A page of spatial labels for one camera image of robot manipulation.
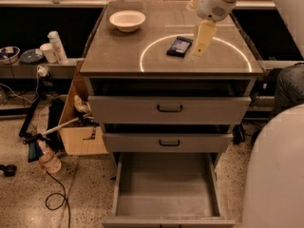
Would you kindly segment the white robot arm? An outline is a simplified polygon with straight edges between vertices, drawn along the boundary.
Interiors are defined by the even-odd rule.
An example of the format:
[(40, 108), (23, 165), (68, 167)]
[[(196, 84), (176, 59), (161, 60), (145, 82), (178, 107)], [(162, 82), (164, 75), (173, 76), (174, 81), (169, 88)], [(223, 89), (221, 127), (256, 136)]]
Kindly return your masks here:
[[(273, 0), (289, 32), (304, 52), (303, 0)], [(192, 0), (188, 8), (203, 19), (192, 53), (208, 47), (211, 28), (237, 0)], [(304, 228), (304, 106), (291, 107), (260, 131), (251, 152), (245, 183), (241, 228)]]

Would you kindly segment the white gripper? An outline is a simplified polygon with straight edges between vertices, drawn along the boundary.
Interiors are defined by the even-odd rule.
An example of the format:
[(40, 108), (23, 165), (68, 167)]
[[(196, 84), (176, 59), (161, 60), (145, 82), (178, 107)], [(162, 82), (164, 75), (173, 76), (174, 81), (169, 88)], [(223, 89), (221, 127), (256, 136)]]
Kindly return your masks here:
[(202, 56), (216, 34), (217, 27), (215, 22), (226, 18), (235, 7), (236, 2), (237, 0), (190, 0), (188, 2), (186, 6), (188, 10), (197, 10), (198, 17), (208, 19), (203, 20), (197, 27), (195, 43), (191, 50), (193, 58)]

